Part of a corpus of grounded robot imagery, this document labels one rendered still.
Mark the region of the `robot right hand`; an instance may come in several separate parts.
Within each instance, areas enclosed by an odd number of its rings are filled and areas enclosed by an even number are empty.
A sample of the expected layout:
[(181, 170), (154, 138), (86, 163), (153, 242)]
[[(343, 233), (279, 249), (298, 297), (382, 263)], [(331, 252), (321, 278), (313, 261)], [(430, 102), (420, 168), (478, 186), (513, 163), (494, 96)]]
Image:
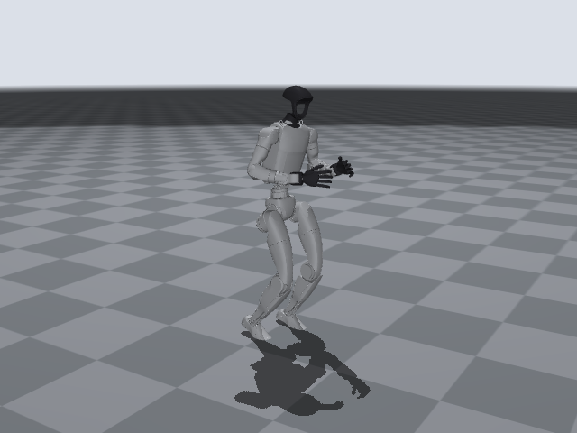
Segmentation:
[[(321, 178), (333, 178), (333, 176), (329, 175), (319, 175), (324, 173), (332, 173), (330, 170), (322, 170), (322, 171), (314, 171), (320, 168), (323, 168), (324, 165), (317, 165), (311, 170), (307, 170), (304, 174), (303, 172), (291, 172), (290, 174), (299, 174), (298, 180), (299, 183), (291, 183), (290, 185), (303, 185), (303, 183), (307, 184), (310, 187), (322, 187), (322, 188), (330, 188), (328, 185), (324, 184), (317, 184), (317, 182), (323, 183), (332, 183), (331, 180), (320, 180)], [(320, 178), (320, 179), (319, 179)]]

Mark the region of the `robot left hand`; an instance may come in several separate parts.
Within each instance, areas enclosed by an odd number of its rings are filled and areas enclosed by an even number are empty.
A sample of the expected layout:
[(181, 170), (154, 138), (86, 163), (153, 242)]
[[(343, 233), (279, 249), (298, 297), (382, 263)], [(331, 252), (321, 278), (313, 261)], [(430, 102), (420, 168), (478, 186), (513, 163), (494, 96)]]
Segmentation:
[(330, 168), (334, 169), (334, 172), (336, 174), (335, 176), (339, 176), (342, 174), (351, 174), (351, 175), (349, 175), (349, 177), (351, 177), (354, 174), (354, 172), (352, 171), (353, 168), (350, 168), (351, 164), (347, 163), (348, 160), (342, 161), (341, 156), (339, 156), (338, 159), (339, 159), (339, 162), (332, 164), (330, 166)]

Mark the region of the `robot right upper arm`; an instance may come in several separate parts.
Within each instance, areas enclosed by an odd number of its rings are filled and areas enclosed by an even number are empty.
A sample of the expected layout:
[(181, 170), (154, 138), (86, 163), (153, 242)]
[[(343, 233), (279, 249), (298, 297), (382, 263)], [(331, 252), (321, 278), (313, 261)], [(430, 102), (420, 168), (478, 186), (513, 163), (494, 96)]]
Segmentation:
[(279, 131), (280, 128), (276, 126), (262, 128), (259, 131), (258, 135), (258, 142), (256, 144), (255, 150), (252, 154), (252, 158), (250, 160), (247, 172), (251, 178), (254, 180), (259, 180), (253, 177), (249, 173), (249, 169), (253, 164), (259, 164), (267, 158), (270, 148), (273, 144), (275, 144), (279, 140)]

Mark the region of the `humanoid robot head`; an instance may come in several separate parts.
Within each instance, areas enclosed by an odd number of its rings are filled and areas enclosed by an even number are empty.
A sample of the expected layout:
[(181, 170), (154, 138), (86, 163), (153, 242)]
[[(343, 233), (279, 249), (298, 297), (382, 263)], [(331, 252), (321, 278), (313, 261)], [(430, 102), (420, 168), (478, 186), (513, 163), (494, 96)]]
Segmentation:
[[(291, 86), (284, 91), (283, 97), (289, 100), (292, 105), (292, 113), (287, 113), (286, 117), (282, 120), (283, 123), (288, 120), (291, 121), (292, 124), (287, 125), (293, 128), (299, 128), (300, 125), (298, 124), (298, 120), (302, 120), (306, 116), (309, 103), (313, 100), (312, 95), (308, 90), (301, 86)], [(298, 104), (305, 104), (302, 114), (297, 114)]]

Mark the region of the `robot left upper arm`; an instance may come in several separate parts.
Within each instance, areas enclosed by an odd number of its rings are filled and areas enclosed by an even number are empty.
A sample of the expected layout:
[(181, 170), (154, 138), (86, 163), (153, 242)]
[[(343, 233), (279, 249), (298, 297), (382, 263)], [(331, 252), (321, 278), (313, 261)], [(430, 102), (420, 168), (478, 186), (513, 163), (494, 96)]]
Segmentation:
[(306, 151), (308, 159), (307, 169), (311, 170), (312, 168), (317, 166), (321, 161), (318, 159), (318, 144), (317, 144), (318, 132), (317, 130), (310, 127), (308, 127), (308, 129), (310, 132), (310, 137)]

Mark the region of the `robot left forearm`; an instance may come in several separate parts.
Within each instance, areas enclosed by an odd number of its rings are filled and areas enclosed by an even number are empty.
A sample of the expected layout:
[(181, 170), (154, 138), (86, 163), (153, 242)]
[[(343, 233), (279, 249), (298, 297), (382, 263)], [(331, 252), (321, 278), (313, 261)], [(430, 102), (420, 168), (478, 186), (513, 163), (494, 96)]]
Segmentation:
[[(320, 159), (319, 159), (320, 160)], [(321, 161), (321, 160), (320, 160)], [(330, 166), (332, 164), (328, 164), (326, 162), (321, 161), (318, 165), (324, 165), (323, 168), (317, 169), (316, 171), (322, 171), (322, 170), (330, 170), (332, 173), (324, 173), (324, 174), (319, 174), (319, 175), (329, 175), (329, 176), (335, 176), (335, 172), (333, 168), (330, 168)]]

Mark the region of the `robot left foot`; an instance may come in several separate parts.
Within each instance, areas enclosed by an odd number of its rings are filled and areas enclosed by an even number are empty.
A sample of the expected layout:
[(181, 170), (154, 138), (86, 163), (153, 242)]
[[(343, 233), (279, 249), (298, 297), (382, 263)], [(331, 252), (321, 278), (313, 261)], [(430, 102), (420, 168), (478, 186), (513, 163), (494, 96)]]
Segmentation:
[[(295, 328), (295, 329), (299, 329), (299, 330), (304, 330), (307, 327), (299, 320), (298, 316), (296, 314), (293, 314), (291, 316), (288, 316), (285, 314), (285, 310), (286, 309), (280, 309), (277, 313), (276, 318), (283, 321), (284, 323), (286, 323), (289, 327)], [(287, 311), (286, 311), (287, 312)], [(290, 314), (290, 312), (289, 312)]]

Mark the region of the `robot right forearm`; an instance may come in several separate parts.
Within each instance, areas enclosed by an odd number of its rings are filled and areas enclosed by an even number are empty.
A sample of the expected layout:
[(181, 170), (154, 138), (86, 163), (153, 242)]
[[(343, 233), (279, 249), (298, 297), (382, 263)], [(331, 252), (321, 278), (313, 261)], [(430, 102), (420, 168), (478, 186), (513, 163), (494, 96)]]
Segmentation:
[(281, 185), (288, 185), (291, 183), (299, 183), (298, 176), (299, 174), (287, 174), (286, 172), (279, 172), (271, 169), (267, 169), (262, 167), (259, 164), (253, 164), (250, 169), (249, 173), (259, 179), (263, 180), (264, 183), (274, 183), (274, 184), (281, 184)]

